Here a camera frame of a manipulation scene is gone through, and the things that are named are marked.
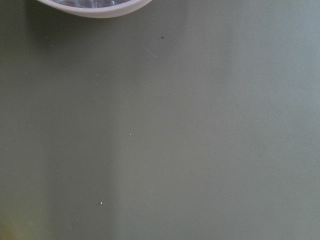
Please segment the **pink bowl with ice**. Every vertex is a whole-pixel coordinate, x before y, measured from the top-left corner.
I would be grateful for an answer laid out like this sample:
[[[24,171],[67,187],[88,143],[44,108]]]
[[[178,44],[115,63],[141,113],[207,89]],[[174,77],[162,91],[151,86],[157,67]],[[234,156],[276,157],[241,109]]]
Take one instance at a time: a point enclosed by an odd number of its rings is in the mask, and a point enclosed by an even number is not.
[[[85,18],[107,19],[124,16],[133,13],[142,7],[146,6],[151,0],[129,0],[113,6],[83,8],[76,6],[63,5],[53,0],[39,0],[38,2],[54,8],[56,10]]]

